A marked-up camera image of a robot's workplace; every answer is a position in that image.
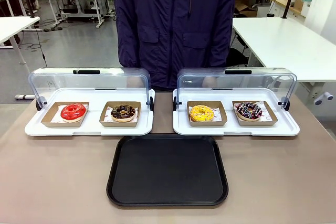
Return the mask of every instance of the red icing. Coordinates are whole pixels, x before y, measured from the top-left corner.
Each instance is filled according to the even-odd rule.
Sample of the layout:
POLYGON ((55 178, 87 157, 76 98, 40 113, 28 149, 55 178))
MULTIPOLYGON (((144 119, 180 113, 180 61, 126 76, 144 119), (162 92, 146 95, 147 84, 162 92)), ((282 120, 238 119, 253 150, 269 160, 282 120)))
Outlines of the red icing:
POLYGON ((62 109, 61 117, 65 120, 74 120, 83 116, 85 112, 86 108, 82 104, 70 104, 62 109))

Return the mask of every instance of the white tray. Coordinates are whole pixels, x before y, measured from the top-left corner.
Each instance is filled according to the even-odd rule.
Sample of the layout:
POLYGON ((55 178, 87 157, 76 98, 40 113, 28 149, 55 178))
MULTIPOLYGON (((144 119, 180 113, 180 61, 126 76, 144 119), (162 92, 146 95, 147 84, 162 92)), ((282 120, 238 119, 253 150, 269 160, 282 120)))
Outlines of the white tray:
MULTIPOLYGON (((149 96, 155 98, 154 90, 149 96)), ((71 135, 146 135, 152 130, 153 111, 146 105, 146 93, 139 89, 58 89, 48 99, 48 104, 38 111, 25 127, 30 136, 71 136, 71 135), (89 111, 79 128, 48 128, 41 124, 49 108, 55 102, 82 101, 89 102, 89 111), (141 115, 136 127, 103 127, 99 122, 100 114, 108 101, 139 101, 141 102, 141 115)))
POLYGON ((174 131, 180 135, 253 135, 253 136, 296 136, 298 124, 289 112, 278 105, 279 99, 266 88, 233 88, 232 90, 184 89, 180 92, 179 108, 173 112, 174 131), (232 101, 266 101, 278 118, 273 126, 240 126, 233 110, 232 101), (227 122, 218 127, 191 127, 187 114, 187 101, 221 101, 227 114, 227 122))

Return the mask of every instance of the pocket flap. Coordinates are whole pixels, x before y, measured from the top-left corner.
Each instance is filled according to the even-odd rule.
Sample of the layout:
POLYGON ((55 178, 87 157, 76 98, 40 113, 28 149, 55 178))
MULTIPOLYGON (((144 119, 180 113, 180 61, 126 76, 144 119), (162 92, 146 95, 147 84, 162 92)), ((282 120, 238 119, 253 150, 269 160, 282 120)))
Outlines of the pocket flap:
POLYGON ((209 44, 210 33, 184 33, 183 45, 191 48, 205 48, 209 44))
POLYGON ((138 26, 139 39, 143 42, 156 43, 159 41, 159 29, 150 26, 138 26))

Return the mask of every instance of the jacket sleeve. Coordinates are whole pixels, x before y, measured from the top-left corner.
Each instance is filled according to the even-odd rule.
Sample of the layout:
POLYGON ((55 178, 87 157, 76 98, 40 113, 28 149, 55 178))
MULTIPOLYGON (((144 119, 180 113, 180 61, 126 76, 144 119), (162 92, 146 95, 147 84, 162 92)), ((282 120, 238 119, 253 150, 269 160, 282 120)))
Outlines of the jacket sleeve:
POLYGON ((133 0, 114 0, 117 12, 118 56, 122 66, 139 66, 139 39, 133 0))
POLYGON ((226 66, 232 33, 235 0, 219 0, 211 40, 209 67, 226 66))

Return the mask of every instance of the donut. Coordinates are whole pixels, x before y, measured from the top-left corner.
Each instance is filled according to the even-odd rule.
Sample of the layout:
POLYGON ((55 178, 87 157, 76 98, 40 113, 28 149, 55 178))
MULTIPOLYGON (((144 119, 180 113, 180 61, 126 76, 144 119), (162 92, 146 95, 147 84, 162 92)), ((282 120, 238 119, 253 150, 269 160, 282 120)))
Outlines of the donut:
POLYGON ((262 115, 262 109, 252 102, 242 102, 237 106, 237 115, 244 121, 257 121, 262 115))
POLYGON ((204 105, 193 106, 190 111, 191 120, 194 122, 211 122, 214 115, 214 111, 204 105))
POLYGON ((120 105, 112 109, 111 116, 116 122, 129 122, 135 117, 135 108, 128 105, 120 105))
POLYGON ((65 106, 61 111, 61 118, 68 123, 78 122, 85 114, 86 108, 79 103, 65 106))

